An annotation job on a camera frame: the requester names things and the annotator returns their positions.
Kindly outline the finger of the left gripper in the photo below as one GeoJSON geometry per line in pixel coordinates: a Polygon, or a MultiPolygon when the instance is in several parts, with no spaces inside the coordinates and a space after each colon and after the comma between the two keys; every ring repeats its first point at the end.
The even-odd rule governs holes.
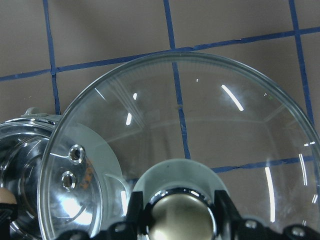
{"type": "Polygon", "coordinates": [[[0,229],[8,230],[10,223],[18,218],[18,205],[16,203],[0,204],[0,229]]]}

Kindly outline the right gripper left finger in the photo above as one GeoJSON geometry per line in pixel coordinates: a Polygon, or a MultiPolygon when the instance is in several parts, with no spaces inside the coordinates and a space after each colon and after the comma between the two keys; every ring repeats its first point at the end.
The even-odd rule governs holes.
{"type": "Polygon", "coordinates": [[[60,240],[137,240],[143,227],[143,192],[134,191],[129,199],[127,215],[124,221],[110,225],[107,230],[101,230],[95,236],[82,230],[68,230],[60,234],[60,240]]]}

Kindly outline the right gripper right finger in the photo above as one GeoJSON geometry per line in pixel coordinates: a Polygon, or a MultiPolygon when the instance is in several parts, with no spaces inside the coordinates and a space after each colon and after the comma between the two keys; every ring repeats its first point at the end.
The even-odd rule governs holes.
{"type": "Polygon", "coordinates": [[[253,218],[243,218],[225,190],[214,191],[215,220],[223,240],[318,240],[320,233],[292,224],[278,233],[253,218]]]}

